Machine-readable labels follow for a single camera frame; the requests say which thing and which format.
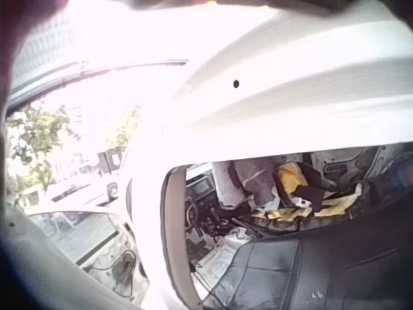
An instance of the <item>tree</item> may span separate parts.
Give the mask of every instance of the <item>tree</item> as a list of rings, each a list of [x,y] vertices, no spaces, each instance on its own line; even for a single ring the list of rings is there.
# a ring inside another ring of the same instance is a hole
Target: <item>tree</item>
[[[137,124],[139,123],[139,107],[133,109],[129,115],[126,123],[117,128],[114,137],[107,140],[109,148],[126,147],[129,143],[130,137],[135,132]]]
[[[27,105],[8,119],[12,159],[19,158],[24,166],[30,167],[30,173],[36,176],[45,192],[53,177],[48,154],[61,146],[62,135],[79,137],[69,124],[64,106],[50,111],[42,101]]]

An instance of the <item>black cloth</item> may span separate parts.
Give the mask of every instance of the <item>black cloth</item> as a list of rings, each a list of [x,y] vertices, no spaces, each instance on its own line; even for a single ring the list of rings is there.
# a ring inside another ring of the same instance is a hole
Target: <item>black cloth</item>
[[[205,309],[413,309],[412,199],[243,245]]]

